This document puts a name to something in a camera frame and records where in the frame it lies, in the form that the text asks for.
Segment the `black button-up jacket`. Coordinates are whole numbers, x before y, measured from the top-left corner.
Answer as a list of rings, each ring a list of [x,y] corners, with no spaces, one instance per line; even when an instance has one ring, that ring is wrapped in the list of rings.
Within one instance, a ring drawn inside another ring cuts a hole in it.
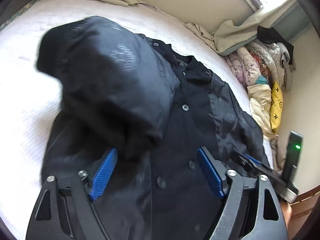
[[[268,164],[263,134],[229,84],[193,56],[93,16],[47,31],[37,69],[62,84],[41,177],[77,175],[114,148],[94,208],[109,239],[203,239],[221,206],[197,161],[206,147]]]

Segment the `yellow patterned pillow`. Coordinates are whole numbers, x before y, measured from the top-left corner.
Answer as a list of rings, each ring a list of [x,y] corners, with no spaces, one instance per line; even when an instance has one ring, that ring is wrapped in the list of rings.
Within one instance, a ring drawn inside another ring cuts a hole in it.
[[[271,93],[270,123],[273,133],[277,133],[283,111],[283,94],[277,81],[274,82]]]

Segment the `pile of folded blankets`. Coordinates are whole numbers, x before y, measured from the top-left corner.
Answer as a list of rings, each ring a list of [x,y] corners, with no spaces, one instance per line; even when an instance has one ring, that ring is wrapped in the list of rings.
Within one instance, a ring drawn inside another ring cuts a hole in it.
[[[293,45],[274,28],[258,27],[257,38],[225,56],[233,75],[247,91],[251,115],[270,145],[271,167],[277,172],[283,170],[286,154],[278,131],[273,133],[271,129],[271,93],[275,81],[282,94],[291,90],[296,69],[293,50]]]

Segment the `white quilted mattress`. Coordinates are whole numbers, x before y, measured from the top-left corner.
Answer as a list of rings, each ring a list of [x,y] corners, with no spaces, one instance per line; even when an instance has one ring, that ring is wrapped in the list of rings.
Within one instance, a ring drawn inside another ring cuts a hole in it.
[[[98,16],[134,34],[171,45],[229,84],[251,117],[249,97],[225,60],[176,18],[146,5],[122,7],[96,0],[41,0],[1,31],[1,219],[17,239],[46,179],[42,163],[53,123],[61,110],[61,82],[37,69],[44,34],[61,25]]]

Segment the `beige bed sheet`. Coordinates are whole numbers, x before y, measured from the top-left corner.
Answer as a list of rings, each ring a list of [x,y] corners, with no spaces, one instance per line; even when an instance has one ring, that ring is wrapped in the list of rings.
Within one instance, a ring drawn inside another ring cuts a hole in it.
[[[156,9],[155,6],[141,0],[99,1],[123,7],[142,4]],[[294,3],[294,0],[285,0],[281,5],[269,2],[252,14],[242,25],[236,26],[233,24],[233,21],[227,20],[223,22],[214,33],[206,31],[204,27],[196,23],[187,23],[185,24],[185,27],[193,32],[216,53],[225,56],[257,37],[258,26],[266,28],[271,27],[281,18],[281,16],[284,16]]]

